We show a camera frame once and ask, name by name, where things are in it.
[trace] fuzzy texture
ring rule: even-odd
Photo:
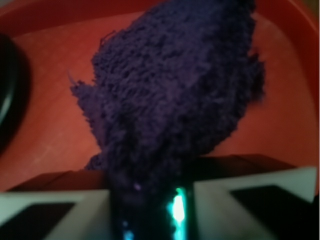
[[[248,56],[253,0],[170,0],[102,40],[93,85],[71,90],[125,203],[142,206],[181,173],[184,161],[230,136],[263,93],[264,67]]]

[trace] orange plastic surface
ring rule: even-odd
[[[25,51],[32,71],[26,115],[0,156],[0,190],[42,173],[79,170],[99,152],[68,72],[89,83],[100,38],[156,2],[15,0],[0,8],[0,32]],[[266,96],[210,155],[257,153],[318,167],[319,26],[297,1],[258,0],[257,11],[253,48],[265,61]]]

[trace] purple chenille yarn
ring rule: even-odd
[[[71,87],[106,170],[133,206],[166,189],[182,164],[229,137],[263,95],[264,65],[249,56],[253,0],[169,0],[102,39],[93,85]]]

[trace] black round object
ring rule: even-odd
[[[0,152],[21,122],[29,92],[27,58],[8,36],[0,33]]]

